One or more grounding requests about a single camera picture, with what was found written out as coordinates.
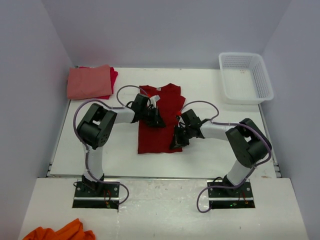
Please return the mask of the dark red t shirt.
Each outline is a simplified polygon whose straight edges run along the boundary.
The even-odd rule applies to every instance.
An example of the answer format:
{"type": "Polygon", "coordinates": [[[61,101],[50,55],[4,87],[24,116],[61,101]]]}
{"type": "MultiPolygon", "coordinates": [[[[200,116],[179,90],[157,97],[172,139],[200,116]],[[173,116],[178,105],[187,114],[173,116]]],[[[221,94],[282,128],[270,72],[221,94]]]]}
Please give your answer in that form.
{"type": "Polygon", "coordinates": [[[144,122],[138,126],[138,149],[139,154],[179,153],[181,148],[171,149],[170,145],[174,136],[174,127],[178,124],[176,115],[181,111],[186,98],[181,95],[181,87],[169,83],[162,87],[141,85],[151,97],[158,95],[160,99],[156,102],[159,114],[165,127],[153,128],[144,122]]]}

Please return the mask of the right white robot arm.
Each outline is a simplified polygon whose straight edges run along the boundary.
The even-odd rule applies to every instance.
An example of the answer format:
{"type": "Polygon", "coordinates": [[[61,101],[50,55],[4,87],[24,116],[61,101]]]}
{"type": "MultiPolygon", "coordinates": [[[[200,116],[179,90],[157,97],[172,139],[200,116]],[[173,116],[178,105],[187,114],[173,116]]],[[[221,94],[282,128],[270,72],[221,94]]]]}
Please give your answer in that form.
{"type": "Polygon", "coordinates": [[[219,139],[230,144],[236,161],[218,186],[230,197],[239,193],[254,170],[272,157],[271,143],[250,118],[239,123],[213,122],[201,120],[192,109],[187,110],[178,117],[170,149],[188,146],[192,138],[219,139]]]}

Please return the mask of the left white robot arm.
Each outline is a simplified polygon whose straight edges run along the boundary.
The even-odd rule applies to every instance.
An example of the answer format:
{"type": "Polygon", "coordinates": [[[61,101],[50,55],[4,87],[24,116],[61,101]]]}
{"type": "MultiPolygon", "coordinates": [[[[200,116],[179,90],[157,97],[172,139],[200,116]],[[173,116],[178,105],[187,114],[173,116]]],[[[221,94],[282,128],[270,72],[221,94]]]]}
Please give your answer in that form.
{"type": "Polygon", "coordinates": [[[103,147],[107,143],[115,124],[143,122],[152,128],[164,128],[165,122],[160,115],[157,103],[160,96],[137,94],[133,101],[122,107],[111,107],[100,100],[92,103],[76,124],[79,109],[73,117],[73,130],[85,150],[85,171],[81,177],[86,190],[97,197],[104,190],[104,171],[102,166],[103,147]]]}

